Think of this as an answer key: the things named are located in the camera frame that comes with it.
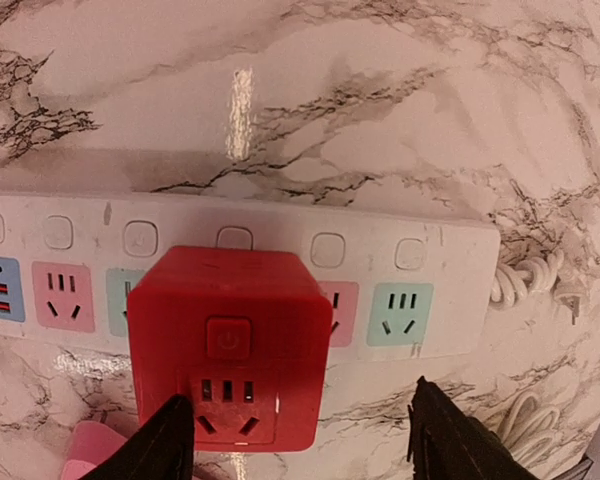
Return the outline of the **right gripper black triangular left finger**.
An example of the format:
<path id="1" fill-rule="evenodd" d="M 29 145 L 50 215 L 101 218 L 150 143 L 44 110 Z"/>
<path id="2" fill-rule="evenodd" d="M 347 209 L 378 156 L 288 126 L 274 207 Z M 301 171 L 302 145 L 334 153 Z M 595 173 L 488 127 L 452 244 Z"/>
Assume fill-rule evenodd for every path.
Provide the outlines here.
<path id="1" fill-rule="evenodd" d="M 194 477 L 193 406 L 173 395 L 110 458 L 86 473 L 89 480 L 191 480 Z"/>

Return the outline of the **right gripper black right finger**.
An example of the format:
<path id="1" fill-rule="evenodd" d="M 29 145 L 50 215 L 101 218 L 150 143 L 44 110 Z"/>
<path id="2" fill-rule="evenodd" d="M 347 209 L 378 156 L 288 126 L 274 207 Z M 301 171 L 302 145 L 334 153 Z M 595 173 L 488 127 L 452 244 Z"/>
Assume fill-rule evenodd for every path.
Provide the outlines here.
<path id="1" fill-rule="evenodd" d="M 420 377 L 408 406 L 407 460 L 415 480 L 521 480 L 534 477 L 494 432 L 465 415 L 436 383 Z"/>

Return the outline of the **long white colourful power strip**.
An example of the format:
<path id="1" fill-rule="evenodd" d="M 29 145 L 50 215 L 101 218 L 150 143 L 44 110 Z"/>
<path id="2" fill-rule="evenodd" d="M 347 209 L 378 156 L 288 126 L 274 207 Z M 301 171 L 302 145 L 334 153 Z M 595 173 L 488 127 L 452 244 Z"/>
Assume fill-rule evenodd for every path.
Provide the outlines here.
<path id="1" fill-rule="evenodd" d="M 124 355 L 126 300 L 173 246 L 296 254 L 333 305 L 334 363 L 474 350 L 489 310 L 578 313 L 561 251 L 499 260 L 497 229 L 253 200 L 0 192 L 0 334 Z"/>

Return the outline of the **pink triangular power socket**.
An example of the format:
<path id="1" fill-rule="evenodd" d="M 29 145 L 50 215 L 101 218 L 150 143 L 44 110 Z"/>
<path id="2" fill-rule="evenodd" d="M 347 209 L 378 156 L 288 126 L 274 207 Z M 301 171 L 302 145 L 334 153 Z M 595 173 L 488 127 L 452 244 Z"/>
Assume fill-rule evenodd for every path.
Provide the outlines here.
<path id="1" fill-rule="evenodd" d="M 104 423 L 79 422 L 71 436 L 60 479 L 80 479 L 110 458 L 127 438 Z"/>

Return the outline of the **red cube socket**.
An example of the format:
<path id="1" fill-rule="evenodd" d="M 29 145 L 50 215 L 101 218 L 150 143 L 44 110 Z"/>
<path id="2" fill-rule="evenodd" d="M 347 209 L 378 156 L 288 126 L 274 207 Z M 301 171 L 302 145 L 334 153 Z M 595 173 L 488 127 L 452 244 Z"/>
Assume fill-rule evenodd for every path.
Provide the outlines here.
<path id="1" fill-rule="evenodd" d="M 173 395 L 209 452 L 299 452 L 316 438 L 332 307 L 292 253 L 176 246 L 127 301 L 138 415 Z"/>

